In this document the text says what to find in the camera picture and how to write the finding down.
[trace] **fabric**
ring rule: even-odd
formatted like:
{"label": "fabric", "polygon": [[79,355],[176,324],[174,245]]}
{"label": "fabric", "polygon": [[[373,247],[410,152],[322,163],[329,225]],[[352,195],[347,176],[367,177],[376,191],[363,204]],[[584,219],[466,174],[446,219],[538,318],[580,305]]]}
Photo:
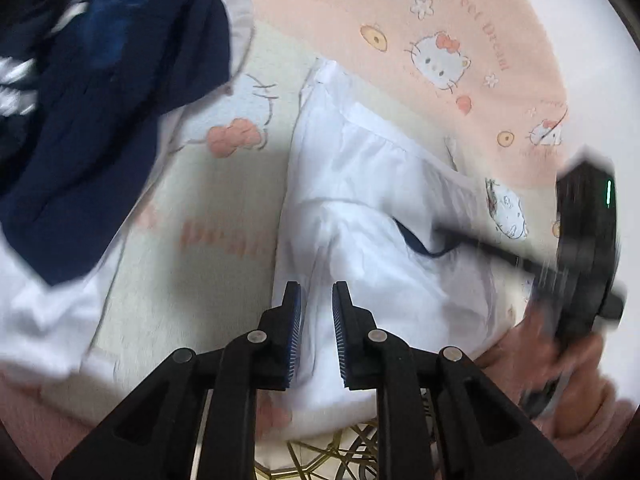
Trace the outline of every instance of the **fabric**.
{"label": "fabric", "polygon": [[552,184],[562,79],[527,0],[255,0],[258,16],[455,132],[508,186]]}
{"label": "fabric", "polygon": [[136,203],[158,117],[228,81],[228,18],[220,0],[92,0],[40,59],[42,124],[0,222],[54,285],[88,273]]}
{"label": "fabric", "polygon": [[0,57],[0,114],[3,132],[0,135],[0,164],[10,160],[26,142],[25,124],[36,108],[37,92],[23,89],[32,77],[35,62],[12,57]]}
{"label": "fabric", "polygon": [[495,287],[483,258],[452,251],[432,260],[411,250],[394,218],[432,251],[431,226],[478,222],[477,190],[390,123],[353,101],[351,80],[320,60],[302,91],[280,218],[273,304],[286,282],[306,298],[300,364],[285,393],[309,432],[375,416],[375,392],[350,392],[340,377],[332,285],[347,281],[353,303],[415,348],[455,344],[475,354],[498,326]]}
{"label": "fabric", "polygon": [[[42,58],[50,49],[47,41],[51,34],[62,30],[69,21],[88,8],[89,0],[16,0],[3,16],[0,28],[0,62],[15,64]],[[22,112],[33,105],[37,94],[38,71],[32,66],[30,77],[11,82],[0,92],[0,195],[12,184],[30,156],[32,146],[28,133],[37,129],[31,118],[20,114],[7,114],[6,107],[16,106]]]}
{"label": "fabric", "polygon": [[[251,0],[221,0],[230,23],[230,69],[237,70],[253,30]],[[142,196],[160,177],[184,108],[163,115],[153,141],[156,152]],[[127,225],[86,275],[50,286],[9,246],[0,245],[0,370],[13,382],[42,384],[65,379],[84,366],[122,255]],[[101,378],[91,375],[92,381]]]}
{"label": "fabric", "polygon": [[91,428],[44,406],[36,392],[12,388],[0,378],[0,420],[42,480],[87,436]]}
{"label": "fabric", "polygon": [[[165,175],[133,215],[92,344],[116,361],[113,381],[96,380],[81,367],[43,388],[47,402],[99,422],[174,349],[206,352],[255,329],[271,305],[291,136],[300,89],[317,57],[308,45],[256,22],[246,63],[222,102],[214,91],[184,109],[176,139],[187,145],[174,146]],[[249,80],[254,84],[245,86]],[[433,123],[363,80],[353,83],[360,102],[414,137],[429,132],[430,152],[448,160]],[[265,103],[271,104],[268,124]],[[264,134],[265,145],[213,156],[209,129],[242,116]]]}
{"label": "fabric", "polygon": [[600,409],[584,431],[569,438],[550,435],[558,451],[583,476],[593,472],[609,455],[636,412],[629,400],[616,397],[616,389],[609,383]]}
{"label": "fabric", "polygon": [[473,146],[451,136],[446,144],[456,169],[484,188],[490,240],[541,261],[554,261],[560,234],[556,186],[507,186],[476,157]]}

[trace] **human hand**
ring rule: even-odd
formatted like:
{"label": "human hand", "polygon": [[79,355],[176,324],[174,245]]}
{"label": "human hand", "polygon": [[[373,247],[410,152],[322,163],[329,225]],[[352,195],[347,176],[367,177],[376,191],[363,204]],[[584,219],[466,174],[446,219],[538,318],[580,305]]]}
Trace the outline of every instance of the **human hand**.
{"label": "human hand", "polygon": [[260,440],[271,430],[286,428],[291,422],[291,412],[274,403],[270,394],[258,390],[255,400],[255,439]]}
{"label": "human hand", "polygon": [[553,436],[563,438],[580,433],[602,404],[608,384],[598,371],[604,340],[591,333],[559,356],[558,345],[544,331],[544,321],[542,310],[530,304],[524,320],[476,364],[513,402],[524,391],[540,390],[549,380],[570,373],[558,406],[546,421]]}

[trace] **white cloth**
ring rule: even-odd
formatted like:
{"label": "white cloth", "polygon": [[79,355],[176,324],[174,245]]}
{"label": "white cloth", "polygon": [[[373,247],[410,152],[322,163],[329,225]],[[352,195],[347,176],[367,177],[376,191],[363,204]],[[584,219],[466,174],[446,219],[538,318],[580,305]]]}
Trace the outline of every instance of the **white cloth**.
{"label": "white cloth", "polygon": [[[253,33],[251,0],[222,0],[230,23],[231,73]],[[184,107],[158,121],[158,149],[145,189],[162,174]],[[125,222],[86,276],[49,286],[8,245],[0,228],[0,372],[23,384],[59,381],[78,372],[98,329],[128,230]]]}
{"label": "white cloth", "polygon": [[481,194],[471,181],[354,102],[350,76],[336,62],[316,64],[302,102],[273,304],[281,303],[288,280],[305,290],[300,364],[285,399],[294,413],[290,431],[310,434],[376,414],[375,393],[349,392],[340,377],[332,316],[336,281],[348,282],[353,303],[372,311],[378,327],[415,348],[439,351],[454,344],[474,353],[497,323],[485,260],[462,251],[436,260],[420,256],[393,220],[427,247],[433,221],[473,228]]}

